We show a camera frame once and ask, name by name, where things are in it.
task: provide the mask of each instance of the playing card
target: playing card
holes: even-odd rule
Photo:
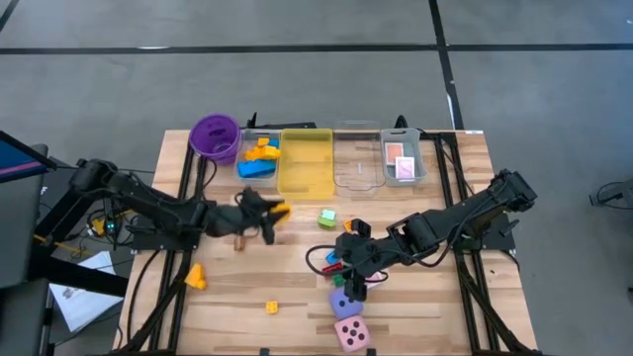
[[[396,178],[398,179],[415,178],[415,158],[396,157]]]
[[[405,149],[402,143],[385,142],[385,154],[387,164],[396,164],[396,157],[402,157],[405,154]]]

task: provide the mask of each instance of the concrete floor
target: concrete floor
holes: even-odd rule
[[[630,1],[441,0],[439,8],[451,45],[633,43]],[[414,0],[20,0],[0,50],[435,44],[430,14]],[[633,51],[449,54],[465,128],[484,130],[495,168],[519,170],[539,194],[515,238],[540,348],[630,354],[633,223],[626,211],[591,207],[588,193],[633,178]],[[403,114],[412,126],[452,129],[435,51],[0,55],[0,78],[2,130],[48,143],[71,163],[102,157],[153,169],[163,131],[209,112],[243,124],[257,111],[267,123],[385,128]],[[119,253],[115,260],[128,258]],[[67,330],[55,325],[56,341]],[[116,319],[94,325],[58,354],[106,352],[115,330]]]

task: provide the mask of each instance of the white paper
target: white paper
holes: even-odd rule
[[[115,274],[110,252],[108,251],[99,252],[79,263],[79,265],[90,269],[99,268],[102,272]],[[103,312],[123,300],[121,297],[107,296],[56,284],[50,284],[49,286],[70,332],[83,328]]]

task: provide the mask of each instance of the yellow plastic bin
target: yellow plastic bin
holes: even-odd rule
[[[334,195],[333,134],[329,129],[281,131],[277,190],[290,200]]]

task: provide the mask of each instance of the wooden table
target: wooden table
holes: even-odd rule
[[[485,189],[494,173],[484,135],[457,132],[457,137],[468,184],[476,191]],[[187,138],[188,131],[165,133],[154,188],[177,195]],[[187,291],[178,354],[257,354],[261,347],[270,348],[272,354],[341,354],[333,328],[336,319],[327,302],[333,287],[309,270],[304,255],[313,245],[333,244],[343,231],[342,223],[336,231],[325,231],[317,226],[317,216],[321,209],[330,208],[337,212],[339,222],[360,218],[372,225],[375,237],[384,237],[387,225],[411,213],[445,208],[434,145],[421,141],[420,149],[428,176],[417,187],[382,187],[372,199],[335,197],[331,201],[293,202],[292,217],[276,228],[273,246],[256,237],[248,239],[244,251],[236,252],[233,236],[203,238],[193,261],[205,266],[208,288]],[[455,176],[448,164],[457,202]],[[190,191],[194,179],[192,172]],[[232,167],[221,167],[206,195],[219,203],[229,203],[242,189]],[[273,189],[258,191],[268,197],[277,194]],[[124,334],[132,288],[150,254],[144,252],[135,259],[120,320]],[[165,254],[161,252],[154,259],[140,284],[133,334],[156,304]],[[325,265],[325,254],[315,254],[317,266]],[[519,340],[535,348],[516,265],[499,252],[484,251],[482,255],[494,307]],[[370,290],[362,316],[369,326],[372,347],[379,354],[470,354],[455,261],[452,254],[449,256],[434,269],[393,266],[389,280]],[[266,313],[267,301],[279,302],[278,314]],[[165,315],[160,340],[163,348],[169,335],[171,308]],[[487,347],[478,307],[476,317],[482,347]]]

